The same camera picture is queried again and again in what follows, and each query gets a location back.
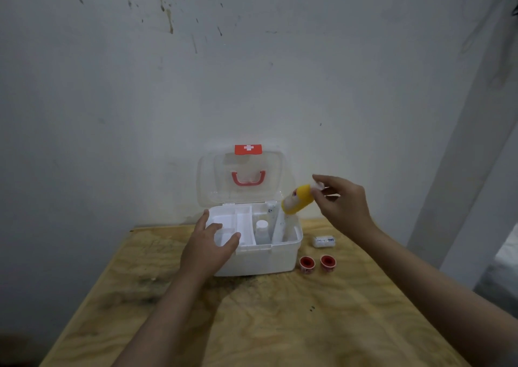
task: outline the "floor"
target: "floor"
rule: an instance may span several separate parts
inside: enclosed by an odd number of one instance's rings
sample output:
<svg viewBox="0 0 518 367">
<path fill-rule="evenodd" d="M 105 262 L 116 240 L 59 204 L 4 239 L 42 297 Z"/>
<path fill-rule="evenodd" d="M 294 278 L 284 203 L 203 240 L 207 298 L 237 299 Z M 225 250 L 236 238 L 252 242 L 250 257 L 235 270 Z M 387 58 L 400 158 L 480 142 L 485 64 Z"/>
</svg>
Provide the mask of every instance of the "floor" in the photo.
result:
<svg viewBox="0 0 518 367">
<path fill-rule="evenodd" d="M 475 286 L 475 292 L 518 318 L 518 224 Z"/>
</svg>

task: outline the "person's right arm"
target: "person's right arm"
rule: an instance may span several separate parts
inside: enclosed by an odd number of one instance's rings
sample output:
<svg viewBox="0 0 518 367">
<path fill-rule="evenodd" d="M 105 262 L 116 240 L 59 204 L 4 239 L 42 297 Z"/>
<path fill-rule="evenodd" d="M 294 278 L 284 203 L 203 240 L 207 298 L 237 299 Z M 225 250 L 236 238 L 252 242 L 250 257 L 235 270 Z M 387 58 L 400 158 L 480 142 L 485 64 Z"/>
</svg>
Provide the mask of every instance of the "person's right arm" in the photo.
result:
<svg viewBox="0 0 518 367">
<path fill-rule="evenodd" d="M 489 366 L 518 347 L 518 320 L 418 258 L 372 221 L 365 190 L 314 175 L 322 214 L 368 253 L 441 335 L 473 366 Z"/>
</svg>

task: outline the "plywood tabletop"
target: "plywood tabletop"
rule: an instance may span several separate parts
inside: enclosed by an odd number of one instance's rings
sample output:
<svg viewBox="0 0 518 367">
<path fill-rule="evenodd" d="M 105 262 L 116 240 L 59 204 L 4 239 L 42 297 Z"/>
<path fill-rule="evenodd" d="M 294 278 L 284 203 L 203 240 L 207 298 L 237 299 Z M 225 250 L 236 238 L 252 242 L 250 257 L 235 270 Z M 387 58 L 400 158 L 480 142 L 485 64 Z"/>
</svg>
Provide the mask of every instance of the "plywood tabletop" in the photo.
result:
<svg viewBox="0 0 518 367">
<path fill-rule="evenodd" d="M 467 365 L 381 269 L 324 219 L 303 220 L 299 256 L 336 270 L 215 277 L 196 301 L 176 365 Z M 109 366 L 176 272 L 192 226 L 134 229 L 42 366 Z M 311 237 L 334 235 L 333 249 Z"/>
</svg>

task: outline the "forearm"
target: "forearm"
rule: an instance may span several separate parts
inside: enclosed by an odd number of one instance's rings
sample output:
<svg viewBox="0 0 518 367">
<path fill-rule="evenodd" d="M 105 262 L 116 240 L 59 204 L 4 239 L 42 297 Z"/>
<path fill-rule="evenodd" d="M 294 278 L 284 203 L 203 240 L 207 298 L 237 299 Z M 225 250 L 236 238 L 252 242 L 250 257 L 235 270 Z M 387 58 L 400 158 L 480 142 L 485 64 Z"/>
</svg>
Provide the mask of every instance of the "forearm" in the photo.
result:
<svg viewBox="0 0 518 367">
<path fill-rule="evenodd" d="M 376 229 L 352 239 L 472 365 L 490 365 L 518 344 L 518 320 L 419 259 L 385 233 Z"/>
<path fill-rule="evenodd" d="M 172 365 L 179 334 L 201 286 L 202 281 L 178 273 L 113 366 Z"/>
</svg>

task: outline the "box lid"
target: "box lid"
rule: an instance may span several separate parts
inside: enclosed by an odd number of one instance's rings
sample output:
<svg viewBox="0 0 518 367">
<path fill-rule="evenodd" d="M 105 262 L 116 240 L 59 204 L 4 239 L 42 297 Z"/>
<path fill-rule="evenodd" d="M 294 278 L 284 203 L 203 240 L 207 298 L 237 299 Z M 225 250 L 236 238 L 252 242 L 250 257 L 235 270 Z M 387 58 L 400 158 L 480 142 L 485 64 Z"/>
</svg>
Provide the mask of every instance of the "box lid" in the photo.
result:
<svg viewBox="0 0 518 367">
<path fill-rule="evenodd" d="M 278 147 L 235 145 L 212 151 L 198 163 L 201 206 L 281 201 L 294 187 L 286 158 Z"/>
</svg>

